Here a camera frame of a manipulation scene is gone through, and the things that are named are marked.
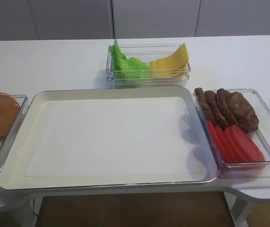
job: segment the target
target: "yellow cheese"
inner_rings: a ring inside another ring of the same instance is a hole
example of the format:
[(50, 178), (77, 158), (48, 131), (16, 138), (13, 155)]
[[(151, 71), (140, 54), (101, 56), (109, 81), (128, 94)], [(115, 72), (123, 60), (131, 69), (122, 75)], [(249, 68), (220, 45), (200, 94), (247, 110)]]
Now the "yellow cheese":
[(185, 69), (188, 61), (189, 53), (183, 43), (172, 55), (150, 62), (150, 68), (154, 70), (152, 76), (154, 78), (178, 77), (183, 74), (178, 69)]

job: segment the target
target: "floor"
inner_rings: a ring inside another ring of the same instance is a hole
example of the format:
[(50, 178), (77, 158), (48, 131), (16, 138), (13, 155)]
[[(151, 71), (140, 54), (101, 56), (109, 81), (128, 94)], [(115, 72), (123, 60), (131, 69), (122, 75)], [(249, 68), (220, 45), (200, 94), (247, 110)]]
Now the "floor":
[[(36, 227), (233, 227), (222, 192), (45, 197)], [(249, 227), (270, 227), (270, 204)], [(0, 227), (20, 227), (0, 213)]]

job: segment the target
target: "ingredient tray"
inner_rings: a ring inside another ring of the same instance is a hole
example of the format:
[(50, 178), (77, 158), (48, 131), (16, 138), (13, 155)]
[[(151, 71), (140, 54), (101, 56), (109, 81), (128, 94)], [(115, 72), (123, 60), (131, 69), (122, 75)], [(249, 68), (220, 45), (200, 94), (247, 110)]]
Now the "ingredient tray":
[[(119, 45), (121, 52), (127, 58), (138, 58), (143, 62), (149, 63), (150, 61), (165, 58), (173, 54), (180, 44), (143, 44), (143, 45)], [(191, 67), (189, 62), (185, 69), (174, 70), (113, 70), (113, 58), (108, 51), (107, 59), (107, 82), (112, 84), (114, 88), (128, 88), (128, 87), (162, 87), (162, 86), (186, 86), (189, 79), (189, 72)], [(153, 73), (163, 74), (163, 78), (145, 78), (145, 79), (122, 79), (122, 75), (127, 77), (137, 77), (141, 73), (152, 75)], [(178, 77), (165, 77), (167, 74), (180, 74)]]
[(28, 109), (28, 99), (24, 95), (15, 95), (12, 96), (20, 105), (20, 111), (17, 114), (14, 123), (11, 126), (10, 131), (8, 132), (5, 138), (0, 139), (0, 169), (10, 151), (10, 148), (14, 142), (14, 139), (17, 135), (19, 127), (23, 121), (23, 118)]
[(197, 184), (217, 166), (182, 87), (38, 94), (0, 173), (6, 190)]
[[(221, 178), (242, 178), (242, 177), (270, 177), (270, 110), (257, 93), (253, 89), (227, 89), (229, 92), (240, 92), (249, 101), (254, 108), (257, 117), (259, 118), (259, 128), (255, 132), (248, 135), (252, 138), (255, 144), (259, 147), (265, 157), (265, 162), (254, 163), (225, 163), (215, 149), (215, 158), (219, 166), (219, 177)], [(196, 100), (198, 114), (202, 119), (204, 128), (207, 131), (205, 117), (200, 110)]]

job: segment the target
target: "table leg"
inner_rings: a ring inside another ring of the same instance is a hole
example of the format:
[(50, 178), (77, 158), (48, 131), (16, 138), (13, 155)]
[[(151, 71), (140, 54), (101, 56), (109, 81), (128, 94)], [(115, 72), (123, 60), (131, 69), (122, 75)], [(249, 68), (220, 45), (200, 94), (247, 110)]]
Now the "table leg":
[(256, 204), (244, 201), (226, 192), (225, 199), (229, 206), (235, 227), (248, 227), (246, 219), (253, 211)]
[(37, 217), (34, 215), (39, 213), (43, 197), (35, 198), (33, 209), (33, 200), (23, 204), (22, 206), (9, 211), (10, 215), (20, 224), (21, 227), (35, 227)]

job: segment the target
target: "cabinet door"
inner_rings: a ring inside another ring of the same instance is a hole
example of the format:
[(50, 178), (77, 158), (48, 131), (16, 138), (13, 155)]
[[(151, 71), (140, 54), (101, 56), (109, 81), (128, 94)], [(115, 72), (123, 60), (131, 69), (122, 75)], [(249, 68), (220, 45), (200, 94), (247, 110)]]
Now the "cabinet door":
[(110, 39), (108, 0), (29, 0), (40, 39)]
[(37, 39), (27, 0), (0, 0), (0, 40)]
[(196, 36), (270, 35), (270, 0), (201, 0)]
[(116, 38), (194, 36), (200, 0), (112, 0)]

